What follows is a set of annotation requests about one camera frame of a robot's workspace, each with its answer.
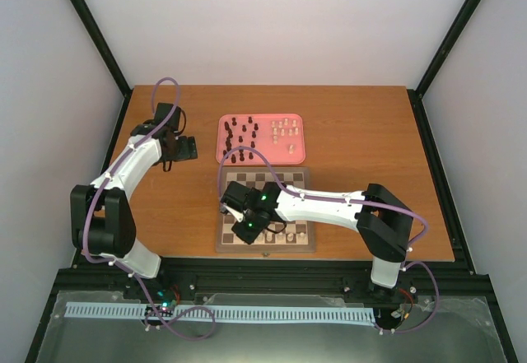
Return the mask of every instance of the chessboard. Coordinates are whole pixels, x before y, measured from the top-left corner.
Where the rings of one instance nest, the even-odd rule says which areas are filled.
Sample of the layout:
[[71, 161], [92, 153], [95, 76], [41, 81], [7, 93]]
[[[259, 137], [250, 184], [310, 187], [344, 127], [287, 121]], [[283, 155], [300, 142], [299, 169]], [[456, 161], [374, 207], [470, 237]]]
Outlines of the chessboard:
[[[284, 184], [298, 188], [309, 188], [309, 171], [306, 167], [277, 167], [274, 169]], [[226, 186], [236, 181], [249, 188], [263, 188], [266, 182], [273, 182], [267, 167], [224, 167], [222, 170], [222, 193]], [[231, 230], [235, 219], [231, 214], [219, 214], [217, 224], [216, 251], [219, 253], [311, 253], [315, 251], [315, 227], [311, 221], [291, 221], [285, 230], [282, 223], [272, 222], [271, 230], [278, 234], [262, 231], [256, 241], [248, 245]]]

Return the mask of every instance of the gray floor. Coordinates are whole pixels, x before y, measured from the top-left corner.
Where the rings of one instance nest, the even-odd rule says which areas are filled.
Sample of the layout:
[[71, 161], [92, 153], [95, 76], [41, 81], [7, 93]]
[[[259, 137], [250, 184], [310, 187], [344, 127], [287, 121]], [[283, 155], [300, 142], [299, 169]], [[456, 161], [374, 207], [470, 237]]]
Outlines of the gray floor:
[[[50, 322], [39, 362], [506, 361], [491, 315], [480, 299], [444, 296], [438, 315], [408, 335], [380, 336], [373, 328], [350, 325], [229, 323], [218, 324], [216, 333], [201, 342], [182, 341], [166, 330], [147, 333], [138, 320], [65, 319], [61, 317], [65, 300], [68, 297], [55, 307], [57, 317]], [[417, 307], [413, 323], [427, 315]], [[207, 323], [177, 325], [189, 335], [205, 333], [207, 328]]]

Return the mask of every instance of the white wall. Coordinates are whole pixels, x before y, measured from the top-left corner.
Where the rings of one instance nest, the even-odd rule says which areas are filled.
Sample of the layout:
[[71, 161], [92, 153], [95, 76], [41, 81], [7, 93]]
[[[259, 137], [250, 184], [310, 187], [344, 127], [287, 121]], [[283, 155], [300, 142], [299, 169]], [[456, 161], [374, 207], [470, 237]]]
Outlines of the white wall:
[[430, 93], [428, 117], [477, 270], [527, 361], [527, 0], [482, 0]]
[[87, 0], [133, 84], [415, 87], [463, 0]]
[[120, 95], [68, 0], [0, 0], [0, 351], [26, 358]]

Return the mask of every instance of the wooden table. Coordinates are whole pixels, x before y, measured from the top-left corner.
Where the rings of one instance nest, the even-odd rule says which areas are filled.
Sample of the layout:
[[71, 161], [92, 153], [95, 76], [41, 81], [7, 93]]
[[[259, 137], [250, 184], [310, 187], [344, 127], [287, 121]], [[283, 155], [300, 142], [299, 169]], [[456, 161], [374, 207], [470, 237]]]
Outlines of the wooden table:
[[[215, 251], [218, 197], [215, 158], [218, 119], [224, 114], [297, 113], [304, 119], [306, 159], [315, 190], [347, 192], [383, 184], [430, 222], [412, 259], [454, 260], [406, 89], [399, 86], [182, 86], [198, 159], [152, 167], [136, 188], [131, 208], [138, 238], [153, 252], [178, 257], [262, 258]], [[152, 86], [136, 86], [115, 147], [152, 116]], [[156, 101], [174, 100], [163, 86]], [[414, 222], [413, 235], [422, 226]], [[270, 258], [371, 259], [358, 233], [316, 224], [316, 252]]]

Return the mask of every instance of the black metal beam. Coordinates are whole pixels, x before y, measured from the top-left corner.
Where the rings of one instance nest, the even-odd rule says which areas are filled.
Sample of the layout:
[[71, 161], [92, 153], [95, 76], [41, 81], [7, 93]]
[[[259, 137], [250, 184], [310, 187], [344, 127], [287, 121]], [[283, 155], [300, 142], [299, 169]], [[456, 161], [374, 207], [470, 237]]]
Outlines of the black metal beam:
[[441, 42], [441, 46], [437, 50], [436, 55], [432, 59], [427, 71], [423, 75], [421, 81], [419, 82], [419, 85], [417, 86], [417, 89], [415, 90], [419, 99], [422, 99], [422, 97], [427, 92], [432, 81], [434, 80], [441, 66], [448, 57], [448, 54], [454, 47], [455, 42], [458, 40], [459, 36], [461, 35], [461, 32], [463, 31], [464, 27], [469, 22], [470, 17], [476, 10], [476, 7], [478, 7], [480, 1], [481, 0], [464, 1], [463, 6], [459, 10], [458, 15], [455, 17], [454, 22], [452, 23], [452, 26], [450, 26], [450, 29], [448, 30], [445, 35], [445, 38], [443, 39], [443, 42]]
[[452, 249], [454, 250], [455, 259], [456, 261], [465, 262], [468, 270], [475, 271], [470, 257], [469, 246], [464, 238], [459, 216], [455, 209], [454, 199], [452, 198], [452, 193], [446, 180], [445, 170], [443, 170], [436, 142], [434, 141], [430, 124], [428, 123], [427, 112], [414, 90], [408, 90], [408, 97], [410, 99], [410, 105], [412, 106], [417, 130], [421, 137], [422, 147], [427, 157], [431, 178], [436, 188], [437, 199], [439, 200], [443, 218], [445, 219]]
[[117, 64], [117, 61], [115, 60], [115, 57], [110, 50], [110, 47], [106, 43], [105, 37], [100, 32], [99, 26], [93, 18], [93, 15], [91, 14], [90, 9], [86, 4], [86, 1], [70, 1], [75, 10], [77, 11], [77, 14], [81, 18], [82, 24], [84, 24], [84, 26], [86, 27], [86, 31], [88, 31], [91, 40], [93, 40], [93, 43], [97, 47], [97, 50], [99, 50], [100, 56], [103, 58], [106, 67], [108, 68], [110, 74], [114, 78], [117, 87], [121, 90], [121, 93], [123, 93], [123, 97], [126, 98], [127, 96], [130, 96], [132, 94], [132, 89], [130, 89], [130, 86], [126, 82], [126, 79], [124, 78], [124, 75], [121, 72], [119, 65]]

